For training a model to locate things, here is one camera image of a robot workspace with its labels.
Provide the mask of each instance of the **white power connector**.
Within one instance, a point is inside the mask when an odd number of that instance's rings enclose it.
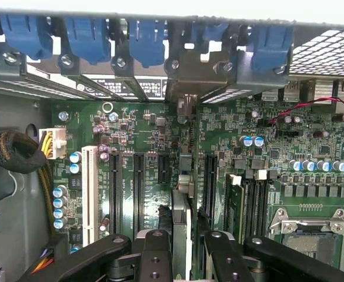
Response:
[[[66,129],[65,128],[43,128],[38,130],[39,139],[41,139],[43,133],[48,134],[51,132],[52,136],[52,153],[51,157],[47,157],[49,160],[64,159],[66,157]]]

